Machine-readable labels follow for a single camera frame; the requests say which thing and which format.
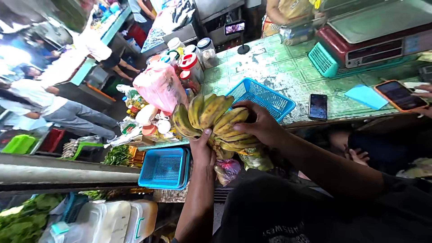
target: orange phone case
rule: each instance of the orange phone case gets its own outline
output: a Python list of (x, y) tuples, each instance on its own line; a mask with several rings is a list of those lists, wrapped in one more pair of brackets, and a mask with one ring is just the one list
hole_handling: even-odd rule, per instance
[(421, 106), (421, 107), (416, 107), (416, 108), (413, 108), (413, 109), (410, 109), (410, 110), (403, 110), (401, 107), (399, 107), (399, 106), (397, 106), (391, 99), (389, 99), (385, 94), (383, 94), (383, 93), (381, 93), (378, 89), (377, 89), (377, 86), (380, 86), (380, 85), (383, 85), (383, 84), (385, 84), (385, 83), (388, 83), (388, 82), (393, 82), (393, 81), (396, 81), (396, 82), (398, 82), (398, 83), (400, 83), (399, 81), (397, 81), (397, 80), (388, 80), (388, 81), (385, 81), (384, 83), (380, 83), (380, 84), (377, 84), (377, 85), (375, 85), (374, 86), (374, 90), (376, 91), (376, 92), (378, 92), (380, 95), (382, 95), (390, 104), (392, 104), (396, 109), (398, 109), (400, 112), (411, 112), (411, 111), (415, 111), (415, 110), (417, 110), (417, 109), (421, 109), (421, 108), (426, 108), (426, 107), (428, 107), (429, 106), (429, 102), (427, 102), (426, 100), (424, 100), (423, 98), (421, 98), (421, 97), (419, 97), (419, 98), (421, 98), (422, 100), (424, 100), (425, 102), (426, 102), (426, 104), (427, 105), (425, 105), (425, 106)]

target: phone screen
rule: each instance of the phone screen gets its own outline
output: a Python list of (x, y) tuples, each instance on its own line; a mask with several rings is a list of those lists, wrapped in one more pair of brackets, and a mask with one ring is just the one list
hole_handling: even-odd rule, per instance
[(397, 81), (377, 85), (376, 89), (404, 111), (428, 105), (423, 99), (412, 96), (412, 92)]
[(311, 94), (309, 118), (327, 120), (327, 95)]
[(245, 30), (245, 22), (235, 22), (225, 25), (225, 35), (233, 35)]

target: blue sheet of paper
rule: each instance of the blue sheet of paper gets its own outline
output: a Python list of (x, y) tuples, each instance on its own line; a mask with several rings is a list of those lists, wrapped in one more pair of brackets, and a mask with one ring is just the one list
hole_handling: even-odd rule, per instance
[(354, 86), (354, 88), (348, 90), (345, 95), (375, 110), (381, 109), (388, 103), (388, 101), (375, 90), (362, 84)]

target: red jar lid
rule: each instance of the red jar lid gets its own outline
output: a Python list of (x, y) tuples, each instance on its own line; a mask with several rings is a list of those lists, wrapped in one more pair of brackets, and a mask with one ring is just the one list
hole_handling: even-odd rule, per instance
[(191, 76), (191, 71), (182, 71), (180, 74), (181, 79), (187, 79)]
[(158, 127), (151, 124), (150, 126), (144, 126), (141, 131), (142, 131), (144, 136), (148, 136), (148, 135), (155, 133), (156, 130), (158, 130)]
[(195, 53), (189, 53), (181, 58), (180, 67), (183, 70), (191, 69), (198, 62), (197, 55)]

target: pink plastic bag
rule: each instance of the pink plastic bag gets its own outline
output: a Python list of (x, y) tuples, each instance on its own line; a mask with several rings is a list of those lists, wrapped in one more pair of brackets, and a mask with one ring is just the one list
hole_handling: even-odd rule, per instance
[(174, 68), (164, 62), (152, 62), (133, 81), (138, 93), (156, 108), (171, 114), (175, 105), (188, 107), (186, 92), (175, 75)]

